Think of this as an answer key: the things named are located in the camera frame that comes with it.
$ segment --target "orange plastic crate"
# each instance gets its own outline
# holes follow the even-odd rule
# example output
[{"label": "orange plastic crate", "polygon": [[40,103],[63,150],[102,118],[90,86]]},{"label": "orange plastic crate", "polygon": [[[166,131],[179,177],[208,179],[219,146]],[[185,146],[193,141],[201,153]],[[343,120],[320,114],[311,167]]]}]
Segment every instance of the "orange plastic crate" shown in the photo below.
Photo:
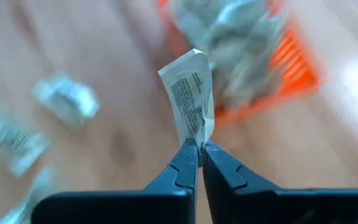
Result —
[{"label": "orange plastic crate", "polygon": [[[162,8],[167,2],[168,0],[159,0],[158,6]],[[273,0],[269,3],[273,13],[279,10],[279,0]],[[175,27],[169,15],[162,14],[162,19],[167,25],[167,39],[170,50],[176,57],[180,57],[190,50],[190,46]],[[290,19],[284,31],[284,38],[272,59],[272,68],[285,65],[283,85],[278,94],[259,100],[253,105],[240,106],[234,110],[215,109],[215,129],[240,121],[255,112],[273,107],[294,97],[317,90],[321,83],[318,69],[305,45],[303,45],[298,31],[296,21]]]}]

